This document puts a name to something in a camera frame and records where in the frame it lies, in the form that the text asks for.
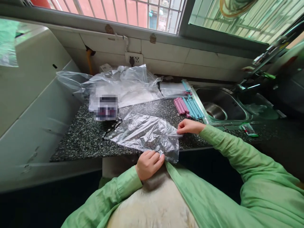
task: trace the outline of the electrical outlet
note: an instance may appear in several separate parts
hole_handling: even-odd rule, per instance
[[[130,58],[133,57],[135,63],[134,66],[141,66],[143,64],[143,55],[133,52],[125,52],[126,62],[130,64]]]

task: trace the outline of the tiled wall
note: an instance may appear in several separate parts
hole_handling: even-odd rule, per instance
[[[85,73],[89,72],[85,45],[96,51],[92,57],[93,69],[109,63],[112,66],[128,65],[125,60],[125,43],[112,40],[107,34],[51,29],[67,52]],[[252,60],[207,52],[187,47],[129,38],[129,52],[142,53],[144,63],[152,73],[181,77],[238,81],[242,78],[242,67]]]

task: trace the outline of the green long-sleeve shirt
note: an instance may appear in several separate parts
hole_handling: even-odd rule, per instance
[[[191,171],[166,162],[199,227],[304,226],[304,190],[297,178],[240,138],[210,125],[199,135],[229,159],[244,181],[238,205]],[[133,166],[95,191],[62,227],[106,227],[119,204],[141,187]]]

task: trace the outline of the kitchen counter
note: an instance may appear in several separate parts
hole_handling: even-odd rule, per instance
[[[119,109],[123,119],[130,111],[165,119],[177,128],[185,117],[179,116],[173,99],[160,99],[147,103],[127,106]],[[102,134],[112,123],[94,121],[93,113],[88,111],[88,100],[80,107],[75,119],[60,141],[51,162],[72,161],[86,158],[110,157],[118,155],[138,154],[140,151],[118,145],[110,140],[102,140]],[[304,133],[298,123],[287,120],[273,120],[252,125],[259,137],[249,137],[243,130],[231,130],[221,126],[220,129],[240,137],[250,144],[265,142],[270,139],[290,139],[303,137]],[[211,145],[195,134],[184,134],[179,140],[180,152],[209,148]]]

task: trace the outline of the person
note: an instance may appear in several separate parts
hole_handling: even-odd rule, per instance
[[[304,226],[304,190],[282,165],[211,125],[185,119],[177,133],[198,134],[229,159],[244,182],[240,205],[191,171],[164,163],[164,155],[145,151],[62,227]]]

